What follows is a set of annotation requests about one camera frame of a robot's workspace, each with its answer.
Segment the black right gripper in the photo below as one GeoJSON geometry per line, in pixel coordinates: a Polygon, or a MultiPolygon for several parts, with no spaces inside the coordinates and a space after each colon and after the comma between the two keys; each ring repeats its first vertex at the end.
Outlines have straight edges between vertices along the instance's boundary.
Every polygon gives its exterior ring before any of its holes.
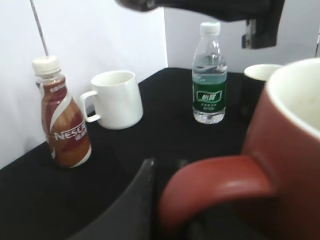
{"type": "Polygon", "coordinates": [[[153,0],[153,7],[193,11],[225,22],[246,21],[243,49],[277,45],[283,0],[153,0]]]}

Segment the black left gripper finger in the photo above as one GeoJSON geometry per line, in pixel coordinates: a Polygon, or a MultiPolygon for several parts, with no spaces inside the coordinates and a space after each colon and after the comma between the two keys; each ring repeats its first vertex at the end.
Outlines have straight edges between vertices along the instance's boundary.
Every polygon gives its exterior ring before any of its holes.
{"type": "Polygon", "coordinates": [[[158,240],[156,214],[157,160],[143,161],[123,193],[71,240],[158,240]]]}

